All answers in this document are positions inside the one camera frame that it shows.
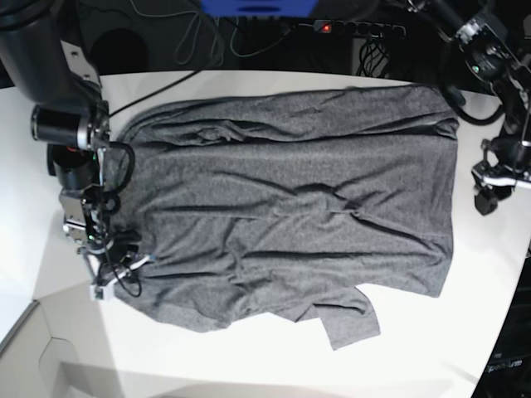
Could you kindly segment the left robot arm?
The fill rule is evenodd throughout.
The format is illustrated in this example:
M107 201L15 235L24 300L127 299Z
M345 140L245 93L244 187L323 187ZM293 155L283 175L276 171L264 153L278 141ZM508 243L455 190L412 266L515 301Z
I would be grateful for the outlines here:
M530 56L495 16L489 1L476 9L455 1L399 1L397 6L434 27L445 42L437 84L459 118L475 126L504 121L496 138L482 142L483 157L471 170L475 209L487 216L514 189L530 187ZM470 73L499 99L491 116L471 116L451 93L445 68L454 49L460 50Z

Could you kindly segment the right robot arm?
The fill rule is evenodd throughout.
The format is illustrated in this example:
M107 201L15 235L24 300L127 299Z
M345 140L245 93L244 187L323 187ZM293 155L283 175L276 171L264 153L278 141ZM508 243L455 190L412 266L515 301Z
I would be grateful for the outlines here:
M81 38L61 38L57 1L1 3L1 62L34 108L31 136L46 143L48 172L61 184L63 230L78 246L91 276L93 300L138 282L137 269L154 260L141 255L137 232L115 231L112 216L136 164L134 150L110 138L109 105L100 76Z

